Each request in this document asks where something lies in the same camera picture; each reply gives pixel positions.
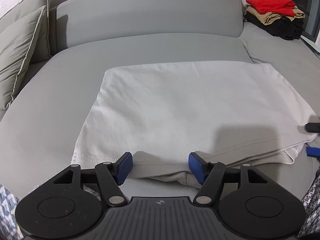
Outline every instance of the logo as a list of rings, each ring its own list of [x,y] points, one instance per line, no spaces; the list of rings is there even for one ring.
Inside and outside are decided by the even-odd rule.
[[[157,204],[159,204],[159,205],[162,205],[162,204],[164,204],[164,203],[165,203],[165,201],[163,201],[163,200],[159,199],[158,201],[156,201],[156,203],[157,203]]]

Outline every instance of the gray pillow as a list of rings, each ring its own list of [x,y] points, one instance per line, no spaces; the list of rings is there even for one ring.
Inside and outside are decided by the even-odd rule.
[[[0,110],[7,110],[17,96],[39,36],[42,6],[0,33]]]
[[[31,58],[31,63],[50,59],[49,47],[49,0],[23,0],[17,6],[13,7],[0,19],[0,33],[15,21],[29,15],[37,9],[45,6],[38,41],[35,52]]]

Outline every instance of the gray fabric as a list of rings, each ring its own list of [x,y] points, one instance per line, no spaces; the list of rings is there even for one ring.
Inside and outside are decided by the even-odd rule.
[[[301,200],[316,177],[319,162],[307,156],[304,146],[293,164],[268,163],[257,168]]]
[[[255,63],[270,63],[320,117],[320,60],[303,41],[285,41],[249,22],[240,40]]]
[[[6,110],[0,110],[0,121],[3,118],[5,112],[6,112]]]
[[[128,199],[133,196],[189,196],[192,200],[198,192],[197,188],[182,185],[177,181],[163,182],[155,179],[127,179],[120,189]]]
[[[26,74],[21,82],[19,93],[47,62],[48,61],[45,60],[29,65],[28,70],[26,71]]]
[[[49,44],[51,55],[54,56],[58,53],[57,47],[57,7],[49,10]]]
[[[17,6],[13,7],[0,19],[0,33],[15,21],[29,15],[37,9],[45,6],[42,13],[39,37],[35,51],[31,58],[31,63],[47,60],[50,58],[49,48],[49,0],[23,0]]]
[[[57,7],[57,42],[61,51],[153,33],[239,37],[242,24],[242,0],[68,0]]]
[[[19,92],[40,31],[44,6],[0,33],[0,109],[7,110]]]
[[[199,60],[252,62],[238,38],[194,33],[96,41],[58,53],[24,87],[0,122],[0,182],[22,198],[70,164],[108,68]]]

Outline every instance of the stack of folded clothes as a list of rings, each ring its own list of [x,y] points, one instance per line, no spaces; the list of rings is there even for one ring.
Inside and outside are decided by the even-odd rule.
[[[305,14],[291,0],[246,0],[244,17],[272,36],[299,39]]]

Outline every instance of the blue gripper pad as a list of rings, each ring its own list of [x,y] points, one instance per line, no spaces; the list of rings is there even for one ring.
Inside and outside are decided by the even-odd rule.
[[[120,186],[124,183],[128,174],[133,167],[132,154],[128,154],[127,157],[118,165],[117,175],[114,177],[116,183]]]
[[[307,155],[311,157],[320,157],[320,148],[308,147]]]
[[[202,164],[192,154],[189,154],[188,164],[192,174],[196,177],[199,184],[202,185],[208,177],[203,172]]]

